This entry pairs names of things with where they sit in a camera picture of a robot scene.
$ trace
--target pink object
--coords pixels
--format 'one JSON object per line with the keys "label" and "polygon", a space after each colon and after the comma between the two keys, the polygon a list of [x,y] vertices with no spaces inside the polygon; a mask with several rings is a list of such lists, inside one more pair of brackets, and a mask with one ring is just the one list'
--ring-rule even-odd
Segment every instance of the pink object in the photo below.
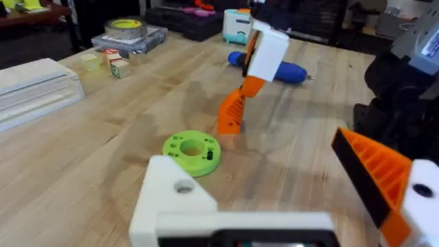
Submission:
{"label": "pink object", "polygon": [[215,11],[202,10],[200,8],[183,8],[183,11],[187,14],[194,14],[199,17],[207,17],[215,14]]}
{"label": "pink object", "polygon": [[196,16],[199,16],[199,17],[207,17],[207,16],[215,14],[215,11],[202,10],[200,8],[192,8],[192,7],[188,7],[188,8],[173,8],[173,7],[167,7],[167,6],[160,6],[158,8],[165,9],[165,10],[183,11],[185,14],[193,14],[193,15],[196,15]]}

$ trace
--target green 3d printed part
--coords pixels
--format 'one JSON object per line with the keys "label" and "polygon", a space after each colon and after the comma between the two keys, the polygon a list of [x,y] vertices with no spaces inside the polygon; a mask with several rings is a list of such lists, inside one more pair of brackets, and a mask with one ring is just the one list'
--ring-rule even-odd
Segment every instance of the green 3d printed part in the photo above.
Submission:
{"label": "green 3d printed part", "polygon": [[163,154],[171,156],[189,175],[196,177],[206,175],[218,166],[221,146],[209,134],[186,130],[166,140]]}

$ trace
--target small cube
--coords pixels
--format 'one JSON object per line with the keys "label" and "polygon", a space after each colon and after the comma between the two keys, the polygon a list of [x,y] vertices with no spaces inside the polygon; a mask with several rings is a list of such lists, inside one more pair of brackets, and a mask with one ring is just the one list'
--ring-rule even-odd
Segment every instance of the small cube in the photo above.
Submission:
{"label": "small cube", "polygon": [[81,57],[81,63],[87,71],[94,71],[101,68],[101,60],[94,54],[85,54]]}
{"label": "small cube", "polygon": [[107,65],[111,67],[111,63],[114,61],[122,60],[119,54],[107,54]]}
{"label": "small cube", "polygon": [[130,62],[135,65],[140,65],[144,63],[145,53],[143,51],[131,51],[130,52]]}
{"label": "small cube", "polygon": [[124,60],[116,60],[111,62],[111,73],[117,78],[124,78],[130,75],[129,63]]}

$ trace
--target blue screwdriver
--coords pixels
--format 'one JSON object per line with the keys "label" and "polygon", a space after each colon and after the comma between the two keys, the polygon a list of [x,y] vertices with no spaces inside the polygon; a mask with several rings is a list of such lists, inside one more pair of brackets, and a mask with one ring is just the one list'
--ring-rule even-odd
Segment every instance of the blue screwdriver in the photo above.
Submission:
{"label": "blue screwdriver", "polygon": [[[233,66],[244,67],[244,60],[247,54],[233,51],[228,55],[228,62]],[[286,84],[301,84],[305,80],[315,80],[308,75],[307,70],[290,62],[282,62],[277,69],[275,79],[280,80]]]}

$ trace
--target orange 3d printed part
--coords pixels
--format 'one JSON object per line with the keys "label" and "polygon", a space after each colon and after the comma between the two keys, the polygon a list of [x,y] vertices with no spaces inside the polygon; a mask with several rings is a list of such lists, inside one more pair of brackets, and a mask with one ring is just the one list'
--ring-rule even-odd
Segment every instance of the orange 3d printed part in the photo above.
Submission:
{"label": "orange 3d printed part", "polygon": [[[259,32],[256,32],[248,45],[245,60],[248,66]],[[247,76],[239,89],[234,90],[222,102],[218,112],[218,134],[238,134],[241,130],[242,115],[246,97],[254,97],[261,90],[264,80],[254,76]]]}
{"label": "orange 3d printed part", "polygon": [[412,161],[343,128],[332,146],[388,246],[401,246],[412,231],[401,215]]}

